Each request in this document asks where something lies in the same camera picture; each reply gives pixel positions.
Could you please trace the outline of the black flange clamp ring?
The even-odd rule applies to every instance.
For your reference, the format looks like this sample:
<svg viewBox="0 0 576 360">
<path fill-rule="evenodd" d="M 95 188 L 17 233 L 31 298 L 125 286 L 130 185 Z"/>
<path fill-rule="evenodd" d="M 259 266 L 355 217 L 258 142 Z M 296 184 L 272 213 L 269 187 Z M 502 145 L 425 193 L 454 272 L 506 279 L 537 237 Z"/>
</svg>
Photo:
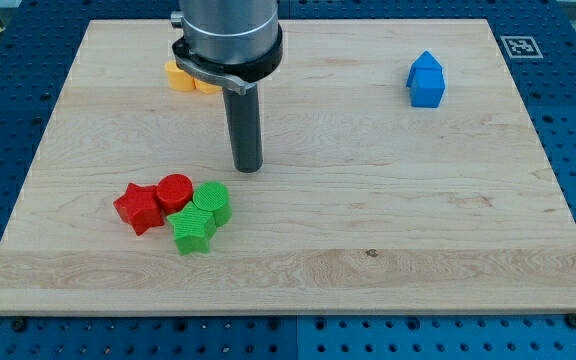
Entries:
<svg viewBox="0 0 576 360">
<path fill-rule="evenodd" d="M 277 38 L 268 52 L 241 64 L 222 64 L 204 59 L 194 53 L 184 37 L 175 41 L 172 52 L 178 68 L 193 78 L 246 95 L 256 83 L 269 76 L 280 65 L 283 56 L 283 31 L 278 25 Z"/>
</svg>

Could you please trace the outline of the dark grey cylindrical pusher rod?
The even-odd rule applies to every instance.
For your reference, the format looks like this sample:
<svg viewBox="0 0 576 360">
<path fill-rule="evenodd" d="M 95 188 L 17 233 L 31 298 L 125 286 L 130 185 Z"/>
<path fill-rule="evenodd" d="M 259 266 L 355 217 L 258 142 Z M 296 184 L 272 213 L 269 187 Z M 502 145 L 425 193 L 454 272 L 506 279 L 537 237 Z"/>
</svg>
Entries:
<svg viewBox="0 0 576 360">
<path fill-rule="evenodd" d="M 244 95 L 222 93 L 234 166 L 242 173 L 256 172 L 263 164 L 258 87 L 253 84 Z"/>
</svg>

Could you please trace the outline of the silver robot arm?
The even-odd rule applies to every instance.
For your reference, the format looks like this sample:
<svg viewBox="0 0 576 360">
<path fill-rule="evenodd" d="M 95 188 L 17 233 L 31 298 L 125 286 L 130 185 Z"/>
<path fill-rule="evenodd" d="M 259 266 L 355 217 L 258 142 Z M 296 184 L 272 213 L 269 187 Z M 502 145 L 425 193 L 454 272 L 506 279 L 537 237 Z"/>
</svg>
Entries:
<svg viewBox="0 0 576 360">
<path fill-rule="evenodd" d="M 273 0 L 180 0 L 171 14 L 183 35 L 172 45 L 176 65 L 222 90 L 234 167 L 263 164 L 258 82 L 283 56 L 283 31 Z"/>
</svg>

